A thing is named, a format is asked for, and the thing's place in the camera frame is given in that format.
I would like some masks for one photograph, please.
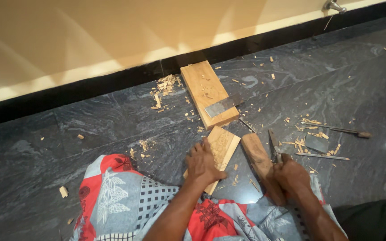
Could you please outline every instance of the metal scraper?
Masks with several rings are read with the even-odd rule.
[[[236,93],[233,94],[223,100],[220,100],[217,103],[214,103],[210,106],[205,107],[206,113],[209,115],[209,117],[214,117],[222,112],[225,112],[226,110],[239,105],[240,103],[244,102],[243,98],[241,97],[241,94]]]

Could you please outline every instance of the checkered pattern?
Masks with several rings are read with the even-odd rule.
[[[136,229],[144,227],[147,221],[156,215],[158,209],[165,205],[167,200],[174,197],[178,189],[178,187],[168,187],[144,176],[141,181]]]
[[[129,233],[110,233],[100,235],[94,239],[94,241],[132,241],[136,236],[136,231]]]

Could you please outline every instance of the hand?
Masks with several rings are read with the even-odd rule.
[[[203,144],[196,143],[186,156],[188,176],[186,182],[195,182],[205,189],[209,184],[227,177],[225,171],[215,167],[214,155],[211,152],[208,138],[202,138]]]
[[[311,190],[308,172],[288,154],[282,153],[283,163],[274,165],[274,178],[280,186],[295,196],[297,192]]]

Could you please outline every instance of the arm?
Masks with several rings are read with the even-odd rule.
[[[203,138],[203,145],[196,143],[190,149],[190,156],[186,156],[186,161],[189,175],[183,187],[151,226],[144,241],[181,240],[205,188],[227,176],[225,172],[215,168],[214,156],[206,137]]]
[[[274,165],[275,179],[299,205],[315,241],[348,241],[340,228],[324,211],[310,187],[308,172],[287,154],[284,163]]]

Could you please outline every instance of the wood plank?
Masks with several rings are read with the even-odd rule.
[[[206,113],[205,107],[229,96],[208,61],[182,67],[181,75],[205,125],[205,129],[211,130],[214,126],[221,127],[239,118],[236,107],[232,107],[213,118],[210,118]]]
[[[287,202],[278,182],[273,178],[273,163],[255,133],[246,134],[241,139],[242,146],[262,184],[272,200],[278,206],[284,206]]]
[[[215,167],[219,171],[224,171],[224,169],[226,169],[226,166],[228,165],[230,158],[235,152],[235,149],[238,146],[240,140],[240,137],[218,126],[215,126],[214,129],[212,129],[208,136],[208,141],[211,145],[212,154],[214,155]],[[187,170],[183,176],[184,178],[187,178]],[[212,195],[215,187],[217,186],[217,183],[218,181],[207,186],[205,192],[209,195]]]

